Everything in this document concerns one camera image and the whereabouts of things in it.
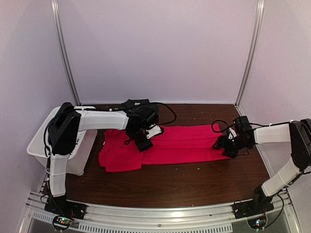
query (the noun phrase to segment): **white plastic bin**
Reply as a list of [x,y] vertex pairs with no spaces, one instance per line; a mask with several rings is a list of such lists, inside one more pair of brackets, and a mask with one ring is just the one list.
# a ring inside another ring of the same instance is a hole
[[[47,163],[47,158],[44,154],[43,133],[49,121],[55,116],[60,107],[54,108],[48,117],[45,119],[37,133],[27,147],[27,153],[33,155],[44,167]],[[94,108],[93,106],[79,106],[79,108]],[[67,163],[67,173],[81,176],[84,172],[89,153],[92,149],[97,130],[88,130],[78,132],[77,145],[71,153]]]

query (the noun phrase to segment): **red cloth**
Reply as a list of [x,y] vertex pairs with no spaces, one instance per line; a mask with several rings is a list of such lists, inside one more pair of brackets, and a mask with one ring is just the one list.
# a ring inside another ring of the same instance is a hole
[[210,125],[164,127],[164,134],[151,139],[153,147],[139,152],[135,143],[125,145],[125,131],[107,130],[105,145],[99,153],[100,166],[107,172],[141,169],[141,165],[198,163],[228,159],[222,150],[213,150],[219,133]]

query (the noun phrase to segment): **wooden table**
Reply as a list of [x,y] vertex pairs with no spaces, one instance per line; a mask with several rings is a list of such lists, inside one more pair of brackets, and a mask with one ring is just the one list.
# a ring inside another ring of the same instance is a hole
[[[238,117],[233,105],[170,104],[177,121],[172,126],[228,123]],[[106,105],[97,108],[107,109]],[[160,122],[172,114],[159,107]],[[141,170],[108,173],[99,166],[98,153],[104,142],[99,131],[84,175],[68,175],[69,200],[122,207],[202,206],[252,198],[253,190],[269,178],[256,148],[248,156],[207,163],[142,166]]]

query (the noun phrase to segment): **white backdrop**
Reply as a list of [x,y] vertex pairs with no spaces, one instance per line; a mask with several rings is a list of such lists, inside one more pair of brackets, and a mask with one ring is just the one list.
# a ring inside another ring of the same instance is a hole
[[[242,109],[250,121],[311,118],[311,1],[265,2],[262,30]],[[290,158],[289,144],[263,147],[274,172]],[[289,189],[304,233],[310,233],[311,176]]]
[[17,232],[45,169],[26,148],[52,108],[73,101],[50,0],[0,3],[0,232]]
[[256,0],[60,0],[82,103],[234,103]]

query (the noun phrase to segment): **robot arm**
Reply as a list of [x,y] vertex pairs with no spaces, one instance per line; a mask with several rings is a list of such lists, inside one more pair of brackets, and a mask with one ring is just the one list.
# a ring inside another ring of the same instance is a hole
[[249,202],[234,204],[236,218],[263,213],[271,210],[270,201],[282,188],[290,186],[304,170],[311,166],[311,120],[291,121],[252,129],[246,116],[233,120],[235,137],[220,136],[214,149],[224,148],[224,155],[234,158],[242,148],[252,149],[255,144],[281,143],[291,144],[291,158],[273,177],[254,191]]
[[52,151],[47,163],[52,212],[64,214],[70,209],[66,200],[66,168],[76,146],[78,132],[92,129],[125,130],[138,150],[144,151],[153,146],[150,138],[163,133],[163,129],[156,125],[158,118],[155,110],[148,106],[124,108],[124,111],[98,111],[79,109],[71,103],[64,103],[47,126]]

